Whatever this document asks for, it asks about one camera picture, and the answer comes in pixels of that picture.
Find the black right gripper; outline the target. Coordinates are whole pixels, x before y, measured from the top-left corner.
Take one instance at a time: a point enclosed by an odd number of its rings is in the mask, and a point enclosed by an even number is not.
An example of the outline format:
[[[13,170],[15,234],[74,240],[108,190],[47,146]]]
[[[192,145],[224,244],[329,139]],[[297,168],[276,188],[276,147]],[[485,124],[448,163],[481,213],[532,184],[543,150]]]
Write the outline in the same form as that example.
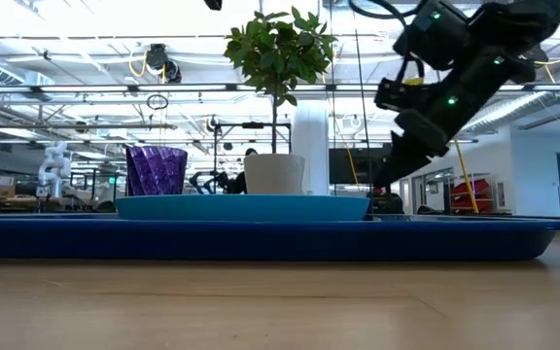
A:
[[[504,65],[479,62],[453,69],[426,101],[399,113],[392,148],[372,179],[382,188],[448,152],[449,141],[504,83]]]

